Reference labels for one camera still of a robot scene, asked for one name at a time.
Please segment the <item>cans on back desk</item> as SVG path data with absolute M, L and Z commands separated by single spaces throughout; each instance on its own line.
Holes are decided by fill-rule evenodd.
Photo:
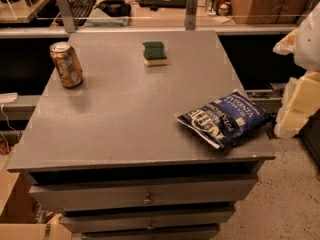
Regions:
M 210 16 L 228 16 L 231 14 L 231 0 L 206 0 L 205 10 Z

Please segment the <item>grey drawer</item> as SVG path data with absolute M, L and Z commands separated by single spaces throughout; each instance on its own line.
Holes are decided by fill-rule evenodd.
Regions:
M 209 240 L 217 235 L 215 224 L 85 233 L 81 240 Z
M 139 212 L 109 213 L 97 216 L 64 217 L 62 224 L 73 233 L 153 230 L 165 227 L 219 224 L 235 212 L 233 205 L 222 207 L 191 205 L 187 207 L 150 208 Z
M 49 210 L 102 210 L 243 200 L 257 181 L 255 174 L 158 178 L 39 185 L 30 194 Z

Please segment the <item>gold beverage can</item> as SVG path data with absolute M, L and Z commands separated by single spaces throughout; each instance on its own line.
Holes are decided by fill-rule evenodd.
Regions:
M 67 42 L 56 42 L 49 50 L 62 86 L 74 88 L 80 85 L 83 82 L 82 68 L 74 48 Z

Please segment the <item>green and yellow sponge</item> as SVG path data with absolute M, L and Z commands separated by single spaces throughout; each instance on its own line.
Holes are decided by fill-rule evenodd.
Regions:
M 148 41 L 143 43 L 144 64 L 148 67 L 162 66 L 168 63 L 161 41 Z

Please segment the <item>middle grey drawer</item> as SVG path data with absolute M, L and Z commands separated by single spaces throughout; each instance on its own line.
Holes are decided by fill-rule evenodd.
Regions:
M 233 205 L 222 207 L 191 205 L 187 207 L 150 208 L 139 212 L 109 213 L 97 216 L 64 217 L 62 224 L 73 233 L 153 230 L 165 227 L 219 224 L 235 212 Z

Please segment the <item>black headphones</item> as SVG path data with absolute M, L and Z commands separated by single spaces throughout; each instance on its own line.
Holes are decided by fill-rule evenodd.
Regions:
M 104 0 L 97 5 L 97 8 L 110 17 L 124 17 L 131 13 L 131 5 L 125 0 Z

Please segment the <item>cardboard box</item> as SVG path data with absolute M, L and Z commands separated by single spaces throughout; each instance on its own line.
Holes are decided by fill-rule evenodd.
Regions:
M 72 240 L 64 226 L 55 223 L 35 223 L 36 201 L 29 194 L 30 183 L 7 167 L 14 155 L 0 155 L 0 240 Z

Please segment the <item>black laptop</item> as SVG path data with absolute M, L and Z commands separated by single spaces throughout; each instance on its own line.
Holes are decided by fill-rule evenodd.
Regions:
M 141 7 L 185 8 L 186 0 L 140 0 Z

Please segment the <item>black keyboard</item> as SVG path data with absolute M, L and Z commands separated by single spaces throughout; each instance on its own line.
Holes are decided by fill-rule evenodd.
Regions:
M 90 16 L 97 0 L 70 0 L 69 6 L 72 16 L 78 26 L 83 26 Z

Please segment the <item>grey drawer cabinet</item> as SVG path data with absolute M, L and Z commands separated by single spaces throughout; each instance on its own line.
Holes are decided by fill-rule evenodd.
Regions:
M 17 145 L 9 170 L 32 186 L 158 178 L 253 175 L 274 158 L 264 131 L 218 150 L 177 116 L 241 88 L 212 31 L 75 33 L 82 85 L 52 77 Z M 144 64 L 143 43 L 161 41 L 168 63 Z M 237 201 L 56 211 L 64 217 L 139 212 Z

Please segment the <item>bottom grey drawer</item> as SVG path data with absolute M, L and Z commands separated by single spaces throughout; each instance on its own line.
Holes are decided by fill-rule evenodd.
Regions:
M 81 240 L 209 240 L 217 235 L 215 224 L 85 233 Z

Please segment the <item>metal bracket post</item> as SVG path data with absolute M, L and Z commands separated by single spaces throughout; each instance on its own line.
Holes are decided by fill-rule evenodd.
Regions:
M 196 28 L 198 0 L 186 0 L 185 29 L 194 30 Z
M 73 18 L 69 0 L 56 0 L 56 1 L 60 10 L 65 31 L 68 33 L 74 33 L 77 30 L 77 25 Z

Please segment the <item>middle metal bracket post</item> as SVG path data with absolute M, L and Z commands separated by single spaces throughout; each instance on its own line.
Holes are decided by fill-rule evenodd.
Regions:
M 198 0 L 186 0 L 185 29 L 194 30 L 196 28 Z

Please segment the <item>blue potato chip bag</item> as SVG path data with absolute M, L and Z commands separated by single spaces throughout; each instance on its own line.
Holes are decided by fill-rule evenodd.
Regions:
M 244 136 L 262 127 L 269 113 L 238 90 L 208 104 L 177 116 L 216 149 L 235 145 Z

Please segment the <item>white plastic wrapped object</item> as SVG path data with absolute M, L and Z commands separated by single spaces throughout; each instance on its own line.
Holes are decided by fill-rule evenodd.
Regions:
M 273 52 L 292 54 L 296 65 L 307 71 L 320 71 L 320 2 L 297 29 L 276 43 Z

